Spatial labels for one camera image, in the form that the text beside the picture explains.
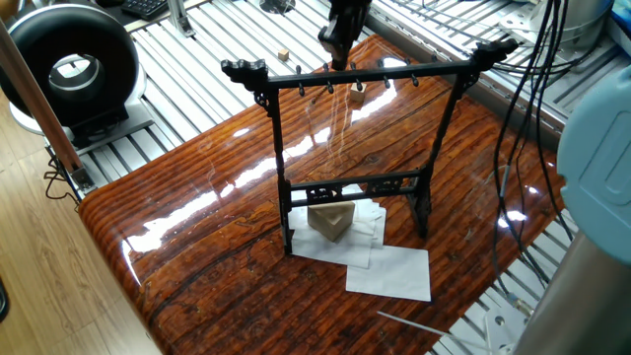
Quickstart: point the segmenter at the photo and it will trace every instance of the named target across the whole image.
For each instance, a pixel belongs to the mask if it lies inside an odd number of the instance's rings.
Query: wire
[[[436,4],[438,4],[438,1],[434,1],[433,3],[428,4],[428,5],[426,6],[426,5],[425,5],[425,1],[423,0],[422,5],[421,5],[421,6],[419,6],[416,10],[414,10],[412,7],[408,6],[408,3],[409,3],[409,2],[404,3],[404,2],[401,2],[401,1],[398,1],[398,0],[394,0],[394,3],[396,3],[396,4],[397,4],[397,5],[399,5],[400,7],[403,7],[403,8],[405,8],[405,9],[409,10],[410,12],[412,12],[412,14],[418,14],[419,16],[423,16],[423,17],[425,17],[426,19],[428,19],[428,20],[430,20],[430,21],[433,21],[433,22],[437,23],[439,26],[445,27],[445,28],[447,28],[447,29],[449,29],[449,30],[451,30],[451,31],[454,31],[454,32],[456,32],[456,33],[459,33],[459,34],[461,34],[461,35],[468,36],[468,37],[470,37],[470,38],[472,38],[472,39],[476,39],[476,40],[483,41],[483,42],[487,42],[487,43],[488,43],[488,42],[490,42],[491,40],[486,39],[486,38],[484,38],[484,37],[481,37],[481,36],[479,36],[479,35],[471,35],[471,34],[468,34],[465,30],[461,30],[461,29],[456,28],[455,26],[445,24],[445,23],[444,23],[444,22],[442,22],[442,21],[439,21],[439,20],[434,19],[432,16],[430,16],[430,15],[428,15],[428,14],[424,14],[424,13],[422,13],[422,12],[421,12],[421,9],[425,9],[425,10],[433,11],[433,12],[435,12],[436,14],[439,14],[439,15],[445,16],[445,17],[450,18],[450,19],[452,19],[452,20],[457,20],[457,21],[461,21],[461,22],[464,22],[464,23],[469,23],[469,24],[472,24],[473,26],[484,27],[484,28],[491,29],[491,30],[499,30],[499,31],[522,31],[522,32],[525,32],[525,33],[535,33],[535,34],[540,34],[540,33],[541,33],[541,30],[524,30],[524,29],[515,29],[515,28],[498,27],[498,26],[494,26],[494,25],[486,25],[486,24],[483,24],[483,23],[481,23],[481,22],[479,22],[479,21],[466,19],[466,18],[463,18],[463,17],[460,17],[460,16],[450,15],[450,14],[448,14],[448,13],[444,12],[444,11],[436,10],[436,9],[434,9],[434,8],[432,8],[432,7],[431,7],[432,5],[436,5]],[[591,20],[590,22],[588,22],[588,23],[586,23],[586,24],[581,25],[581,27],[588,26],[589,24],[591,24],[591,23],[593,23],[593,22],[595,22],[595,21],[597,21],[597,20],[599,20],[599,18],[597,18],[597,19],[595,19],[595,20]],[[561,43],[564,43],[564,42],[569,42],[569,41],[572,41],[572,40],[574,40],[574,39],[580,38],[582,35],[583,35],[583,34],[580,34],[580,35],[575,35],[575,36],[572,36],[572,37],[569,37],[569,38],[563,38],[563,40],[561,40],[560,42],[561,42]],[[543,43],[541,43],[539,46],[536,46],[536,45],[523,45],[523,44],[522,44],[522,45],[521,45],[521,47],[532,47],[532,48],[535,48],[535,47],[541,47],[542,45],[543,45],[543,46],[553,46],[553,43],[546,44],[546,41],[544,40],[544,41],[543,41]],[[550,74],[563,74],[563,73],[566,73],[566,72],[567,72],[569,69],[571,69],[573,66],[578,65],[578,64],[579,64],[579,63],[581,63],[583,60],[585,60],[587,57],[589,57],[589,56],[592,54],[592,52],[594,51],[594,49],[595,49],[595,48],[596,48],[596,46],[594,45],[594,47],[593,47],[591,50],[589,50],[588,52],[586,52],[586,53],[585,53],[584,55],[582,55],[580,58],[573,59],[573,60],[571,60],[571,61],[569,61],[569,62],[567,62],[567,63],[554,64],[554,65],[553,65],[553,67],[554,67],[554,68],[563,68],[563,69],[558,70],[558,71],[555,71],[555,72],[552,72],[552,73],[550,73]],[[506,63],[506,62],[500,62],[500,63],[498,63],[498,64],[499,64],[499,65],[502,65],[502,66],[509,66],[509,67],[516,68],[516,69],[525,69],[525,68],[524,68],[523,66],[521,66],[521,65],[510,64],[510,63]],[[524,73],[525,73],[524,71],[507,69],[507,68],[503,68],[503,67],[498,66],[498,65],[496,65],[494,68],[495,68],[495,69],[498,69],[498,70],[501,70],[501,71],[504,71],[504,72],[509,72],[509,73],[516,73],[516,74],[524,74]]]
[[[563,5],[563,16],[561,19],[561,29],[563,29],[563,26],[565,25],[565,19],[567,17],[567,12],[568,12],[568,2],[565,1],[564,5]],[[541,164],[541,169],[543,170],[543,176],[545,178],[545,185],[547,187],[548,190],[548,194],[550,195],[550,201],[552,202],[552,207],[554,208],[554,212],[556,213],[557,217],[559,218],[559,221],[561,222],[561,225],[563,226],[563,229],[565,230],[565,233],[568,236],[568,239],[571,241],[574,240],[574,238],[572,237],[572,232],[570,231],[570,228],[568,228],[568,225],[565,223],[565,219],[563,218],[563,215],[561,213],[561,211],[559,210],[559,206],[556,204],[556,201],[554,200],[554,191],[552,188],[552,183],[550,182],[550,176],[548,173],[548,169],[545,166],[545,160],[543,158],[543,149],[541,148],[541,104],[543,102],[543,93],[545,92],[545,88],[546,88],[546,84],[547,84],[547,79],[549,76],[546,76],[544,79],[544,83],[543,83],[543,89],[541,90],[541,94],[539,94],[539,102],[538,102],[538,107],[536,110],[536,146],[537,146],[537,152],[538,152],[538,156],[539,156],[539,162]]]
[[[62,171],[63,168],[61,168],[61,164],[59,163],[59,160],[57,160],[57,157],[50,158],[50,160],[48,161],[48,166],[53,168],[54,171],[52,171],[52,172],[45,172],[43,174],[43,178],[49,180],[48,186],[46,187],[46,197],[48,197],[49,199],[53,199],[53,200],[59,200],[59,199],[63,199],[63,198],[66,198],[66,197],[70,197],[70,199],[72,199],[73,202],[75,203],[75,212],[77,212],[78,208],[79,208],[79,200],[72,193],[66,192],[62,196],[52,196],[50,194],[50,189],[52,188],[52,184],[55,181],[68,182],[68,180],[66,179],[65,174]]]
[[[545,25],[548,24],[548,21],[550,19],[550,15],[552,14],[552,7],[553,5],[555,5],[555,9],[558,9],[558,1],[559,0],[549,0],[546,8],[545,8],[545,13],[543,15],[543,21],[542,21],[542,27],[544,27]],[[517,244],[518,244],[518,248],[520,249],[520,252],[526,256],[526,259],[528,260],[528,263],[532,266],[532,269],[535,270],[535,273],[537,274],[537,277],[539,277],[540,279],[544,280],[545,282],[549,282],[549,278],[547,277],[547,275],[543,272],[543,270],[541,269],[541,267],[537,264],[537,262],[534,260],[534,258],[530,255],[529,252],[527,252],[527,250],[524,249],[524,246],[522,244],[521,241],[521,235],[519,235],[517,233],[517,231],[515,230],[515,227],[513,226],[513,222],[511,221],[511,219],[508,216],[508,211],[506,208],[506,202],[505,202],[505,194],[506,194],[506,188],[507,188],[507,184],[508,184],[508,180],[509,180],[509,175],[510,175],[510,171],[511,171],[511,162],[513,160],[513,155],[515,154],[515,148],[519,145],[519,141],[521,139],[521,135],[523,135],[525,133],[526,130],[526,124],[523,123],[522,127],[520,128],[520,132],[518,133],[518,137],[516,139],[516,142],[514,144],[514,149],[512,149],[512,154],[509,156],[508,162],[506,164],[506,168],[504,170],[504,178],[503,181],[500,182],[500,172],[499,172],[499,155],[500,155],[500,150],[502,147],[502,142],[504,141],[504,137],[506,134],[506,130],[508,128],[508,124],[509,121],[511,119],[512,113],[515,109],[515,106],[517,104],[517,100],[520,96],[520,93],[522,92],[522,89],[524,88],[524,85],[526,84],[527,80],[528,80],[528,76],[530,74],[530,72],[532,71],[532,69],[535,67],[535,64],[537,63],[538,59],[539,59],[539,55],[540,50],[541,50],[541,44],[544,42],[544,40],[547,38],[547,36],[551,36],[550,39],[550,44],[552,48],[557,48],[556,47],[556,38],[557,38],[557,22],[558,22],[558,11],[555,11],[555,16],[553,16],[552,18],[552,26],[551,26],[551,34],[548,34],[548,31],[539,31],[538,35],[537,35],[537,40],[534,44],[534,49],[533,49],[533,55],[530,58],[530,61],[528,62],[528,66],[526,68],[526,71],[524,73],[524,76],[522,77],[522,79],[520,80],[520,83],[518,84],[518,87],[515,91],[515,94],[513,95],[513,98],[511,99],[511,103],[509,104],[509,109],[507,110],[507,114],[506,117],[504,119],[504,124],[502,125],[502,128],[500,130],[500,135],[498,137],[498,141],[497,141],[497,145],[495,147],[495,151],[494,151],[494,155],[493,155],[493,172],[494,172],[494,176],[495,176],[495,185],[497,188],[497,194],[498,194],[498,210],[497,210],[497,219],[495,221],[495,226],[494,226],[494,231],[493,231],[493,262],[494,262],[494,267],[495,267],[495,272],[497,274],[497,278],[498,278],[498,283],[500,284],[500,287],[502,288],[503,292],[506,293],[506,296],[508,297],[509,293],[508,290],[506,288],[505,285],[503,285],[503,282],[501,280],[501,275],[499,274],[500,270],[499,270],[499,266],[497,265],[497,239],[498,239],[498,235],[499,235],[499,221],[502,218],[502,216],[504,216],[504,220],[506,222],[506,224],[509,227],[509,230],[511,232],[511,234],[513,235],[513,237],[515,238]],[[548,53],[546,55],[545,61],[544,61],[544,65],[543,68],[546,68],[546,65],[549,67],[552,63],[551,60],[554,59],[554,54],[556,53],[555,50],[548,50]],[[534,98],[536,97],[536,90],[538,89],[538,86],[541,83],[541,77],[539,76],[533,86],[533,95],[530,98],[530,102],[532,103]],[[526,110],[526,116],[524,118],[524,120],[529,120],[531,118],[531,113],[532,113],[532,106],[528,105],[528,108]]]

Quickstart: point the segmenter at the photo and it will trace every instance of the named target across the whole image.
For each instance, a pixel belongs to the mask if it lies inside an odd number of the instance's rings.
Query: black metal frame
[[[267,66],[264,60],[247,62],[240,60],[231,62],[224,60],[222,70],[231,80],[242,83],[245,88],[254,92],[256,102],[267,110],[267,115],[272,119],[274,135],[274,153],[276,155],[276,173],[278,175],[278,198],[280,207],[280,224],[283,232],[285,252],[292,253],[292,236],[289,229],[288,214],[293,207],[311,206],[322,203],[357,200],[362,198],[375,198],[384,196],[406,195],[412,216],[418,226],[421,237],[427,236],[427,223],[432,210],[430,198],[430,180],[434,171],[434,164],[438,158],[447,133],[456,103],[464,92],[474,85],[480,72],[492,68],[492,66],[504,59],[518,47],[517,43],[510,39],[504,42],[492,42],[478,44],[470,60],[452,63],[415,64],[395,68],[381,68],[374,70],[355,70],[351,63],[351,71],[329,72],[328,65],[324,64],[324,72],[301,75],[300,66],[296,71],[298,75],[267,76]],[[384,81],[389,86],[389,79],[411,79],[418,86],[418,77],[456,75],[456,81],[452,87],[449,100],[445,106],[443,117],[436,133],[436,139],[430,152],[428,161],[419,169],[404,173],[388,173],[366,177],[337,178],[332,180],[311,181],[291,184],[285,178],[285,161],[283,159],[283,132],[281,126],[280,104],[278,100],[279,90],[298,88],[299,94],[305,94],[305,87],[326,86],[333,93],[335,84]],[[404,185],[403,180],[409,178],[409,184]],[[368,188],[363,192],[344,194],[342,187],[350,183],[366,183]],[[292,201],[291,191],[303,190],[307,199]]]

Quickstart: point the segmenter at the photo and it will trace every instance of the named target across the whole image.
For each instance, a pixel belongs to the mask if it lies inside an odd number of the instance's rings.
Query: white paper
[[[368,269],[348,267],[346,291],[429,302],[429,255],[422,249],[374,248]]]
[[[368,267],[375,221],[355,221],[336,242],[309,227],[299,227],[292,238],[292,253],[316,260]]]
[[[375,233],[373,234],[372,248],[384,248],[384,235],[386,234],[386,209],[380,208],[380,217],[375,220]]]
[[[362,191],[358,184],[342,188],[343,193]],[[306,199],[304,191],[292,191],[292,200]],[[331,242],[309,226],[307,207],[293,208],[289,213],[289,228],[294,230],[292,253],[321,261],[349,266],[368,267],[371,248],[382,248],[386,210],[372,199],[353,201],[353,224],[336,242]]]

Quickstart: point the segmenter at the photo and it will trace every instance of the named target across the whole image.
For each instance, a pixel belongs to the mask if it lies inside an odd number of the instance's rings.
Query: wooden block
[[[289,59],[289,49],[283,48],[278,51],[278,59],[287,61]]]
[[[351,101],[357,103],[363,103],[366,97],[366,84],[362,84],[362,90],[357,90],[357,83],[354,83],[351,87]]]
[[[307,208],[307,223],[328,240],[337,238],[353,223],[355,203],[352,201],[325,203]]]

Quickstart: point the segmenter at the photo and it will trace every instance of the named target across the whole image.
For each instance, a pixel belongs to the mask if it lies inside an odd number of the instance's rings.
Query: glossy wood grain surface
[[[352,51],[359,68],[402,59],[378,36]],[[428,157],[450,85],[424,78],[281,92],[287,177],[292,182],[419,167]],[[118,281],[168,354],[420,354],[437,337],[377,311],[447,330],[491,285],[496,192],[492,156],[500,123],[464,98],[437,161],[429,238],[415,234],[404,197],[387,209],[386,244],[427,249],[431,303],[345,291],[346,267],[285,256],[279,229],[272,127],[257,106],[90,194],[80,214]],[[505,149],[510,148],[509,134]],[[555,156],[546,153],[555,190]],[[521,158],[529,244],[552,220],[536,159]],[[508,190],[518,209],[517,183]],[[517,256],[503,233],[502,267]]]

